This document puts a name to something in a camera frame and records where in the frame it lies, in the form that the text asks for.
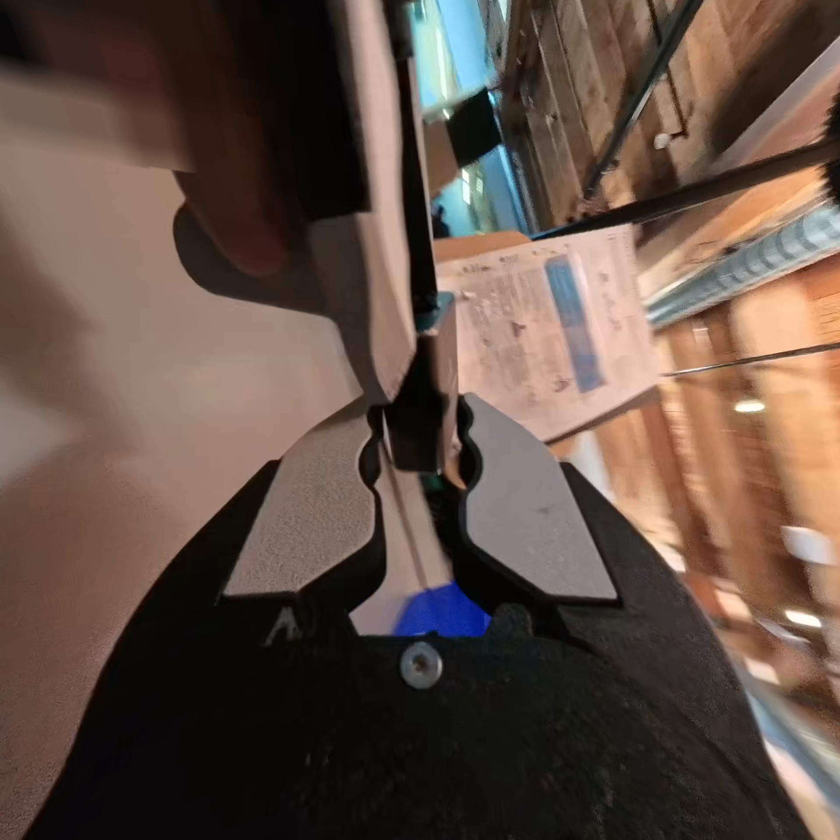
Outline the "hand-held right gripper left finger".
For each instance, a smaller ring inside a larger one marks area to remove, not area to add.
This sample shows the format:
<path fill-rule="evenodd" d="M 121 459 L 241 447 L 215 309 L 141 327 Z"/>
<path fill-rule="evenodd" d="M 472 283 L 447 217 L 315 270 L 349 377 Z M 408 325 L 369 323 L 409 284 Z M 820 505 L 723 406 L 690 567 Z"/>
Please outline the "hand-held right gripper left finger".
<path fill-rule="evenodd" d="M 277 607 L 283 631 L 346 624 L 382 585 L 380 435 L 347 406 L 280 459 L 222 590 L 225 607 Z"/>

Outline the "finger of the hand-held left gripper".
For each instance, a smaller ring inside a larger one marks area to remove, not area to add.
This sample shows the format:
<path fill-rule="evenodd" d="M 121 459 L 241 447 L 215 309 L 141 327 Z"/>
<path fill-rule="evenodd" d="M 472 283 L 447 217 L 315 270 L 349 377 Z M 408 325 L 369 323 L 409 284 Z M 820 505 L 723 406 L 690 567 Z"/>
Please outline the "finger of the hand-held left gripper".
<path fill-rule="evenodd" d="M 362 206 L 311 223 L 327 316 L 370 405 L 389 405 L 416 354 L 411 257 L 431 245 L 424 124 L 404 2 L 327 2 Z"/>

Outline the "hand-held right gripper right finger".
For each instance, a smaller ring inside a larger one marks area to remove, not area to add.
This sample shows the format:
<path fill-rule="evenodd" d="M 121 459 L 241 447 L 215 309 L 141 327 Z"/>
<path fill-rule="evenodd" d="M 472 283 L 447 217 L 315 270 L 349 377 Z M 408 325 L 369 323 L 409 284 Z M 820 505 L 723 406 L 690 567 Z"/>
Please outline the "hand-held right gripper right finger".
<path fill-rule="evenodd" d="M 560 463 L 527 428 L 477 395 L 460 398 L 472 465 L 458 502 L 457 583 L 481 606 L 619 603 Z"/>

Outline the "blue plastic bin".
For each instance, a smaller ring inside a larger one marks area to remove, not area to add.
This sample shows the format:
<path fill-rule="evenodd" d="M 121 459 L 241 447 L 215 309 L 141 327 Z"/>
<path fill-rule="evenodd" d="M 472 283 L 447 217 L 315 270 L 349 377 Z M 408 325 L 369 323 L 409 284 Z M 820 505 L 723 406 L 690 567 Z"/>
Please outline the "blue plastic bin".
<path fill-rule="evenodd" d="M 408 597 L 395 620 L 392 635 L 480 637 L 490 621 L 490 615 L 451 581 Z"/>

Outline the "black network adapter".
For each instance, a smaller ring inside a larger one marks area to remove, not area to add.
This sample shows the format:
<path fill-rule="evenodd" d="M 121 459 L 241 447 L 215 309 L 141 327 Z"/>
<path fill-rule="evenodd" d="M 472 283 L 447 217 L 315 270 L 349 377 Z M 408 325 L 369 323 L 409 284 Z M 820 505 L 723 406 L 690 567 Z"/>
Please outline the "black network adapter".
<path fill-rule="evenodd" d="M 438 475 L 458 445 L 459 400 L 456 296 L 437 294 L 416 316 L 416 351 L 402 387 L 384 412 L 393 465 Z"/>

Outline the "grey desk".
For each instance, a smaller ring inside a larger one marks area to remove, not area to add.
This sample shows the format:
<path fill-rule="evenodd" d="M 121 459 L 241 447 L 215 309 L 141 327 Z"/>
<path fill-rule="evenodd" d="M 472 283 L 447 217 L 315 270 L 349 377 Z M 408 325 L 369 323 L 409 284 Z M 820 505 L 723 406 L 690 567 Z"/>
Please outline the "grey desk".
<path fill-rule="evenodd" d="M 2 75 L 2 838 L 172 557 L 360 393 L 329 322 L 193 283 L 181 192 L 122 121 L 96 89 Z"/>

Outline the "person's left hand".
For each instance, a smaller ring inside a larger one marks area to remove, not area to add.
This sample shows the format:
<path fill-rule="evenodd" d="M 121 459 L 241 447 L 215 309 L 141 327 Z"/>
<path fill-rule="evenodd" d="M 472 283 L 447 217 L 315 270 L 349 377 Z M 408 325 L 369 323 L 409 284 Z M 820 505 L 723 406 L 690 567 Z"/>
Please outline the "person's left hand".
<path fill-rule="evenodd" d="M 268 277 L 289 256 L 257 85 L 234 24 L 256 2 L 15 2 L 50 70 L 104 88 L 137 144 L 168 145 L 199 224 L 235 268 Z"/>

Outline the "black ceiling speaker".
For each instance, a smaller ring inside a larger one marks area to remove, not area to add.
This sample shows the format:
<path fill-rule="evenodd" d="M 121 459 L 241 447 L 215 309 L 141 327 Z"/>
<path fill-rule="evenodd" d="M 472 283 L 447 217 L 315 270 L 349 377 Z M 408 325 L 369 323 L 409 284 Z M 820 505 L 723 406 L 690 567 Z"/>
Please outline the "black ceiling speaker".
<path fill-rule="evenodd" d="M 502 144 L 492 90 L 481 87 L 457 100 L 446 120 L 455 162 L 464 169 Z"/>

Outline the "black tripod pole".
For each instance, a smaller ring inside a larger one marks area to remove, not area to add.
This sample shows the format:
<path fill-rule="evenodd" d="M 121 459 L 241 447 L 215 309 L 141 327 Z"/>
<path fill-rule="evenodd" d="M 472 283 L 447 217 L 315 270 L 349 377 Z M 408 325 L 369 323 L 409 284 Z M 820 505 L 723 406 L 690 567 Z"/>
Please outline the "black tripod pole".
<path fill-rule="evenodd" d="M 616 207 L 576 222 L 532 235 L 534 243 L 578 235 L 627 224 L 645 224 L 661 217 L 685 212 L 781 179 L 815 166 L 832 165 L 839 158 L 839 139 L 830 136 L 817 143 L 742 165 L 719 175 L 681 186 L 666 194 Z"/>

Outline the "silver ventilation duct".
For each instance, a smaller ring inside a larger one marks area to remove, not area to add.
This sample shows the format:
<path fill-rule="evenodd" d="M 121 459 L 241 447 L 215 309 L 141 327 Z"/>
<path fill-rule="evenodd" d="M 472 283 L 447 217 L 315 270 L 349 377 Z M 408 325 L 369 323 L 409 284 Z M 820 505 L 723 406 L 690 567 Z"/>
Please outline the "silver ventilation duct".
<path fill-rule="evenodd" d="M 816 207 L 657 292 L 646 305 L 647 322 L 654 330 L 665 329 L 838 250 L 838 207 Z"/>

